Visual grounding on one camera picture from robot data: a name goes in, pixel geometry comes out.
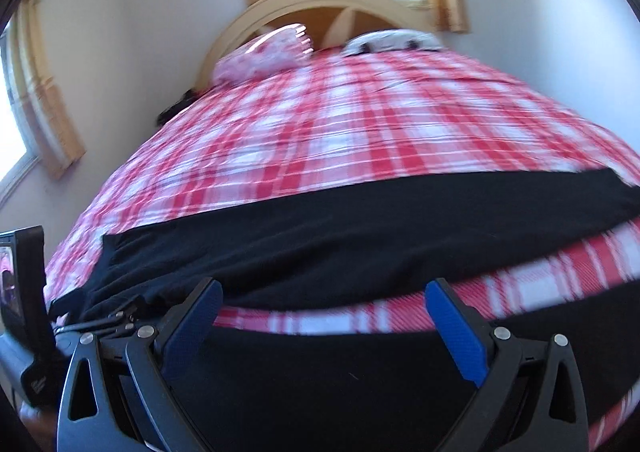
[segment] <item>window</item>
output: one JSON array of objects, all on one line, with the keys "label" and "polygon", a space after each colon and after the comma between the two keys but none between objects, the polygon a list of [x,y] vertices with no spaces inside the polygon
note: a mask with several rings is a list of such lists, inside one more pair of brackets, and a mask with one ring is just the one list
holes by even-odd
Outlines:
[{"label": "window", "polygon": [[33,152],[20,133],[12,110],[12,96],[8,86],[6,36],[0,35],[0,204],[35,161]]}]

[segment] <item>wooden headboard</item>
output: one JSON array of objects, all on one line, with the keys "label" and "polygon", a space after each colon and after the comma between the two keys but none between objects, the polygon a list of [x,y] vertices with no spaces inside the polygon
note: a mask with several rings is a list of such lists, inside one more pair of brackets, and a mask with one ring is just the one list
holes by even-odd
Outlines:
[{"label": "wooden headboard", "polygon": [[411,28],[433,30],[426,10],[413,10],[394,0],[260,0],[231,23],[211,46],[195,88],[209,87],[216,62],[261,29],[292,23],[306,25],[316,50],[340,46],[349,39],[377,30]]}]

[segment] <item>hand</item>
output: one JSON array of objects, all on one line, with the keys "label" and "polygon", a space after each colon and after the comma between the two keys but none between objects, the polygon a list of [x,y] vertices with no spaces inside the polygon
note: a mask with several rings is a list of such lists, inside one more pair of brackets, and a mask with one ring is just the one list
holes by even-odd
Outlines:
[{"label": "hand", "polygon": [[22,403],[18,412],[20,421],[44,452],[55,452],[58,430],[58,413],[53,410],[33,408]]}]

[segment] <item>silver bolt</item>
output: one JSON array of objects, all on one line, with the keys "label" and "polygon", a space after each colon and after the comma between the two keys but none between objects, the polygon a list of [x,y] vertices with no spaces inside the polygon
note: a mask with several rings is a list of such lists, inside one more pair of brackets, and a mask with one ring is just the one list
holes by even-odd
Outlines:
[{"label": "silver bolt", "polygon": [[93,333],[83,333],[82,336],[80,337],[81,344],[90,344],[93,341],[94,341]]},{"label": "silver bolt", "polygon": [[153,333],[155,333],[155,329],[153,326],[142,326],[139,330],[138,330],[138,336],[140,338],[149,338],[151,335],[153,335]]},{"label": "silver bolt", "polygon": [[494,335],[500,340],[509,340],[511,338],[511,331],[509,331],[506,327],[500,326],[494,329]]},{"label": "silver bolt", "polygon": [[564,347],[569,343],[569,339],[566,336],[558,333],[557,335],[554,336],[554,342],[559,346]]}]

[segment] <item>red and white plaid blanket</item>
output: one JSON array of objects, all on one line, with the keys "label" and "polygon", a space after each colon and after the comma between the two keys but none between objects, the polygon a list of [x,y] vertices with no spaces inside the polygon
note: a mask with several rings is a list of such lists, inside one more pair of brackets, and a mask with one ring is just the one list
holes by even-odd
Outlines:
[{"label": "red and white plaid blanket", "polygon": [[[210,92],[145,142],[53,255],[45,294],[84,284],[105,233],[378,179],[598,167],[640,183],[639,156],[612,133],[475,60],[454,52],[320,53],[308,68]],[[503,318],[638,276],[640,219],[455,288],[485,317]],[[430,330],[423,306],[421,295],[410,295],[328,311],[225,307],[216,324],[316,335]],[[640,382],[592,427],[592,448],[639,396]]]}]

